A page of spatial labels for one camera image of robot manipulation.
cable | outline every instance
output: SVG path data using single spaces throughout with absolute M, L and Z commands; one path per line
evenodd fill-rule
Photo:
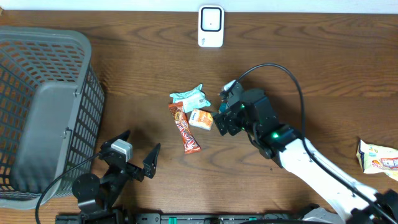
M 35 209 L 35 218 L 36 218 L 36 223 L 37 224 L 40 224 L 40 219 L 39 219 L 40 204 L 43 201 L 44 195 L 52 188 L 52 186 L 54 186 L 54 184 L 56 184 L 63 176 L 67 175 L 70 171 L 73 171 L 73 170 L 81 167 L 82 165 L 86 164 L 87 162 L 92 161 L 93 159 L 95 159 L 99 155 L 100 155 L 99 153 L 94 154 L 93 156 L 91 156 L 90 158 L 86 159 L 85 161 L 77 164 L 76 166 L 72 167 L 71 169 L 68 169 L 63 174 L 59 175 L 55 180 L 53 180 L 53 182 L 51 182 L 51 184 L 43 191 L 42 195 L 40 196 L 39 200 L 37 201 L 36 209 Z
M 279 220 L 279 219 L 267 219 L 267 220 L 252 220 L 247 222 L 242 222 L 241 224 L 325 224 L 324 222 L 313 222 L 313 221 L 303 221 L 303 220 Z
M 295 84 L 295 86 L 297 88 L 298 95 L 300 96 L 300 107 L 301 107 L 301 122 L 302 122 L 302 124 L 301 124 L 302 125 L 301 140 L 303 142 L 303 147 L 304 147 L 305 151 L 307 152 L 308 156 L 311 158 L 311 160 L 313 160 L 323 171 L 325 171 L 331 177 L 336 179 L 339 183 L 341 183 L 343 186 L 345 186 L 348 190 L 352 191 L 353 194 L 358 195 L 360 198 L 362 198 L 365 202 L 367 202 L 370 206 L 372 206 L 378 213 L 380 213 L 382 216 L 384 216 L 386 219 L 388 219 L 391 223 L 398 224 L 390 215 L 388 215 L 385 211 L 383 211 L 380 206 L 376 205 L 372 200 L 367 198 L 367 196 L 362 194 L 356 187 L 353 187 L 351 184 L 345 182 L 343 179 L 338 177 L 336 174 L 332 173 L 332 171 L 330 171 L 321 162 L 319 162 L 318 159 L 315 157 L 315 155 L 312 152 L 310 152 L 310 150 L 307 147 L 307 144 L 305 143 L 305 108 L 304 108 L 303 92 L 301 90 L 299 81 L 297 81 L 297 79 L 293 75 L 293 73 L 290 72 L 287 68 L 285 68 L 285 67 L 283 67 L 281 65 L 275 64 L 275 63 L 263 63 L 263 64 L 260 64 L 260 65 L 256 65 L 256 66 L 250 68 L 249 70 L 247 70 L 246 72 L 244 72 L 237 80 L 235 80 L 235 82 L 228 88 L 228 90 L 222 92 L 222 94 L 224 96 L 228 96 L 228 93 L 237 84 L 237 82 L 242 80 L 248 73 L 250 73 L 251 71 L 253 71 L 253 70 L 257 69 L 257 68 L 266 67 L 266 66 L 277 67 L 277 68 L 283 70 L 293 80 L 293 82 L 294 82 L 294 84 Z

wood grain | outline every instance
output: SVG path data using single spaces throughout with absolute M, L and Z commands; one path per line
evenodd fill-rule
M 274 62 L 289 68 L 305 93 L 312 143 L 354 178 L 381 192 L 398 183 L 362 174 L 359 138 L 398 148 L 398 16 L 360 14 L 228 13 L 224 46 L 199 48 L 197 14 L 174 12 L 4 11 L 0 25 L 71 29 L 91 42 L 91 62 L 106 90 L 98 144 L 131 129 L 132 162 L 162 144 L 155 178 L 128 183 L 118 204 L 164 213 L 297 211 L 308 203 L 331 207 L 303 181 L 262 158 L 245 134 L 221 137 L 192 128 L 201 153 L 184 155 L 167 109 L 169 94 L 203 83 L 216 111 L 221 87 L 250 67 Z M 299 98 L 273 68 L 243 82 L 262 88 L 283 121 L 300 127 Z M 95 161 L 102 176 L 107 165 Z M 78 212 L 73 197 L 40 209 L 42 223 Z M 0 223 L 33 223 L 34 211 L 0 209 Z

laundry basket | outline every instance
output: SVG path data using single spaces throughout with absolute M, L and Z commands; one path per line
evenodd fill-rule
M 92 156 L 104 93 L 91 46 L 69 30 L 0 27 L 0 207 L 34 208 L 62 172 Z M 72 194 L 74 170 L 46 194 Z

basket bottom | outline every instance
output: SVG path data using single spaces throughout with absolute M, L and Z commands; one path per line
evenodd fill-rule
M 41 193 L 56 178 L 75 90 L 73 83 L 48 82 L 35 92 L 11 169 L 10 184 L 15 190 Z

yellow and white snack bag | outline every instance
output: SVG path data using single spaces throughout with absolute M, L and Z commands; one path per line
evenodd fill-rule
M 356 157 L 364 174 L 386 173 L 389 177 L 398 181 L 398 150 L 366 144 L 360 140 Z

